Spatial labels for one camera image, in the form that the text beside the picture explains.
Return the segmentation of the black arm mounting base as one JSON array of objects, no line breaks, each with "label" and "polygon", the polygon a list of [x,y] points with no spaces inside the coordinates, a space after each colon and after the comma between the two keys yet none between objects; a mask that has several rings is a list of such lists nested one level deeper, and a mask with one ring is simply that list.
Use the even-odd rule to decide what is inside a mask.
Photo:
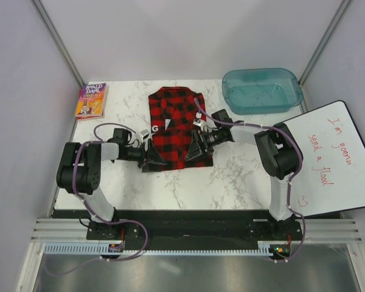
[{"label": "black arm mounting base", "polygon": [[295,216],[276,221],[267,210],[117,210],[113,221],[135,220],[135,223],[111,225],[90,220],[88,240],[137,240],[147,229],[149,240],[158,238],[241,239],[292,242],[302,238],[301,224]]}]

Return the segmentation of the red black plaid shirt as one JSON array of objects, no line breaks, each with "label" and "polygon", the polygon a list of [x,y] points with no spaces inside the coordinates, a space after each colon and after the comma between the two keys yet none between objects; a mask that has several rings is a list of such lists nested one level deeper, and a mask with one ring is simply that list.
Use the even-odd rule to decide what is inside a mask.
[{"label": "red black plaid shirt", "polygon": [[185,161],[195,129],[192,122],[198,112],[195,99],[202,109],[206,108],[203,95],[187,87],[164,86],[148,96],[151,139],[167,162],[164,171],[212,167],[214,164],[211,156],[196,162]]}]

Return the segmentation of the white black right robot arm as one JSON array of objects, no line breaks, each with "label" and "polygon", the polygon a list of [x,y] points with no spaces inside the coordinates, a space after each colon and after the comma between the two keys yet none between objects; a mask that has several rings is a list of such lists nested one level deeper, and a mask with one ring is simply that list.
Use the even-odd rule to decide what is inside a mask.
[{"label": "white black right robot arm", "polygon": [[240,142],[257,147],[261,164],[270,176],[271,201],[269,214],[274,220],[266,224],[267,234],[281,239],[288,233],[285,220],[292,216],[290,207],[290,181],[302,165],[303,156],[294,137],[284,123],[263,126],[244,121],[232,121],[225,109],[209,119],[216,129],[192,130],[192,141],[185,161],[201,161],[211,156],[214,147],[224,142]]}]

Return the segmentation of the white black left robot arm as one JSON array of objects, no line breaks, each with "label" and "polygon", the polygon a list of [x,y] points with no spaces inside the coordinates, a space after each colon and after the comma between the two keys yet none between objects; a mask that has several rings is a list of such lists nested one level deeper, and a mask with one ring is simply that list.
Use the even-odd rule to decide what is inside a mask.
[{"label": "white black left robot arm", "polygon": [[122,229],[121,224],[114,220],[114,206],[100,187],[102,162],[135,162],[142,170],[149,165],[167,164],[155,149],[148,131],[139,133],[136,147],[131,143],[134,134],[134,131],[123,127],[115,128],[107,141],[67,142],[57,170],[58,187],[83,203],[91,219],[102,223],[100,232],[108,239],[117,238]]}]

